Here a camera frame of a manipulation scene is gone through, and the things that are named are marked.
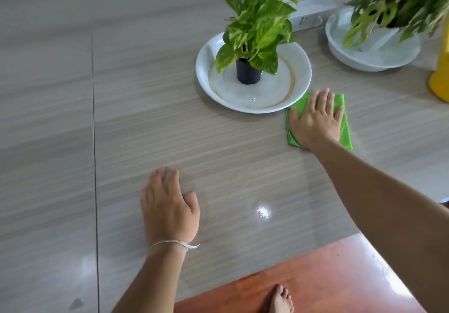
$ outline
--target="white dish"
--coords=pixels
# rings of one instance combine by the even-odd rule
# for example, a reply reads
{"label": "white dish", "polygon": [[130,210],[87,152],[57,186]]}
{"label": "white dish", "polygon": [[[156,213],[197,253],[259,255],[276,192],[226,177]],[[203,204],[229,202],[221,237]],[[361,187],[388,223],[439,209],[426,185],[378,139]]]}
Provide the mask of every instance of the white dish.
{"label": "white dish", "polygon": [[401,32],[396,32],[377,50],[362,51],[360,46],[343,47],[343,38],[351,26],[351,14],[352,8],[343,9],[329,17],[326,23],[329,49],[344,64],[365,72],[380,72],[404,66],[418,55],[421,49],[419,36],[399,43]]}
{"label": "white dish", "polygon": [[295,103],[308,89],[311,65],[307,54],[297,43],[278,46],[278,72],[262,73],[255,85],[237,80],[236,66],[217,73],[215,57],[223,44],[223,32],[211,38],[200,50],[196,74],[204,91],[216,102],[245,113],[271,113]]}

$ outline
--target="person's right hand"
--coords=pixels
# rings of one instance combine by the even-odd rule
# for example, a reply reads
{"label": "person's right hand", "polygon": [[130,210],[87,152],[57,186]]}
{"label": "person's right hand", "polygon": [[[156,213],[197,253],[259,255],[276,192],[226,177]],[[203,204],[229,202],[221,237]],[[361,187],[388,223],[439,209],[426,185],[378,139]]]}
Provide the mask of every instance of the person's right hand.
{"label": "person's right hand", "polygon": [[329,93],[329,88],[313,92],[300,118],[296,107],[290,107],[289,128],[302,146],[313,148],[322,140],[340,140],[344,108],[340,106],[334,116],[334,98],[335,94]]}
{"label": "person's right hand", "polygon": [[141,192],[141,208],[149,247],[165,240],[188,244],[198,232],[198,200],[194,192],[181,193],[177,169],[168,171],[161,167],[151,172],[149,182]]}

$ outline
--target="pothos plant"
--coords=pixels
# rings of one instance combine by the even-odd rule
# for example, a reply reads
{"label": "pothos plant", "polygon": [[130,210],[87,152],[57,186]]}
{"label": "pothos plant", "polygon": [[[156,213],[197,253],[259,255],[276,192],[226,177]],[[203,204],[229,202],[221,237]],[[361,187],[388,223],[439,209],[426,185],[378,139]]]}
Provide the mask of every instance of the pothos plant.
{"label": "pothos plant", "polygon": [[225,0],[235,11],[223,34],[224,45],[216,56],[218,72],[239,59],[263,72],[276,74],[278,44],[289,43],[291,23],[288,16],[296,11],[284,0]]}
{"label": "pothos plant", "polygon": [[449,10],[449,0],[351,0],[351,28],[343,46],[364,42],[376,28],[400,28],[401,41],[421,32],[433,34]]}

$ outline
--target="person's left hand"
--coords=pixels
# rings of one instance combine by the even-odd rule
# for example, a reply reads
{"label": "person's left hand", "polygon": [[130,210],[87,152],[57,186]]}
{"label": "person's left hand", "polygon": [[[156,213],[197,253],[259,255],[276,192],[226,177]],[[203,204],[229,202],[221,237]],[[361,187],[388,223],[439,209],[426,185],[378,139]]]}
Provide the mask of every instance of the person's left hand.
{"label": "person's left hand", "polygon": [[178,169],[151,171],[140,202],[149,247],[165,240],[192,242],[198,232],[200,209],[194,192],[181,193]]}

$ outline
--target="yellow watering can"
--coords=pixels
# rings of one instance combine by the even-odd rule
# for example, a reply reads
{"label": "yellow watering can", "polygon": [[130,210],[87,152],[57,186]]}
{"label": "yellow watering can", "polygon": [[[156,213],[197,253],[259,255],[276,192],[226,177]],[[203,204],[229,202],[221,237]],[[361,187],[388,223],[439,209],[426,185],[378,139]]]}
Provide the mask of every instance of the yellow watering can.
{"label": "yellow watering can", "polygon": [[438,67],[429,79],[429,88],[438,98],[449,103],[449,18],[444,32],[443,50]]}

